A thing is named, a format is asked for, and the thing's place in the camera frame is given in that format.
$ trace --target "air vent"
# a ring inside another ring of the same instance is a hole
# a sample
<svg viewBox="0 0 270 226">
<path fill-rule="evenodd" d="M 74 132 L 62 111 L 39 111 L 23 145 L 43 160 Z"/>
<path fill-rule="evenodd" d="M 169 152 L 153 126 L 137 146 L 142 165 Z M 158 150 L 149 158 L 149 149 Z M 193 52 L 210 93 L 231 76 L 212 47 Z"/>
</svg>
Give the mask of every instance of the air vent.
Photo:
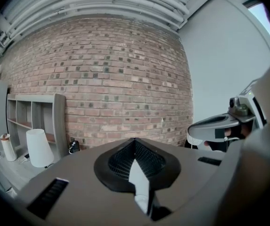
<svg viewBox="0 0 270 226">
<path fill-rule="evenodd" d="M 27 209 L 36 216 L 45 219 L 67 185 L 67 181 L 54 179 Z"/>
</svg>

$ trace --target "lamp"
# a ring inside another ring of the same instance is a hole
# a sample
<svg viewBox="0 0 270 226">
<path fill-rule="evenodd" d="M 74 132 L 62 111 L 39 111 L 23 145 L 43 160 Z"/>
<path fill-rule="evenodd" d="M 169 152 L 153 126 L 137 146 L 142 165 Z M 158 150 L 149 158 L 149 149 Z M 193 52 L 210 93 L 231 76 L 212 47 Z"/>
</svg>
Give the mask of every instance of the lamp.
<svg viewBox="0 0 270 226">
<path fill-rule="evenodd" d="M 45 131 L 32 129 L 27 131 L 27 146 L 31 164 L 37 168 L 47 168 L 54 160 Z"/>
</svg>

